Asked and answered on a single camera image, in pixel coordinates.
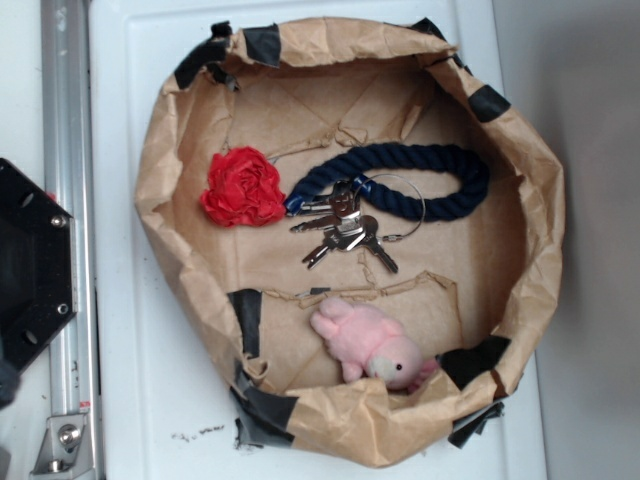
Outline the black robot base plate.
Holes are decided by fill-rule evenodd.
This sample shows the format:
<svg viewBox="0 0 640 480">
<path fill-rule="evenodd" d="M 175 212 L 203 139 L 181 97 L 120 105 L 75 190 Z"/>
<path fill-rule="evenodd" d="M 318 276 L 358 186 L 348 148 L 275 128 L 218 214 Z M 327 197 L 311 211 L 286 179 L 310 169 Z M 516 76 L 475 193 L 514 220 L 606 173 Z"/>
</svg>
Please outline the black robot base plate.
<svg viewBox="0 0 640 480">
<path fill-rule="evenodd" d="M 18 372 L 75 315 L 73 217 L 1 160 L 1 350 Z"/>
</svg>

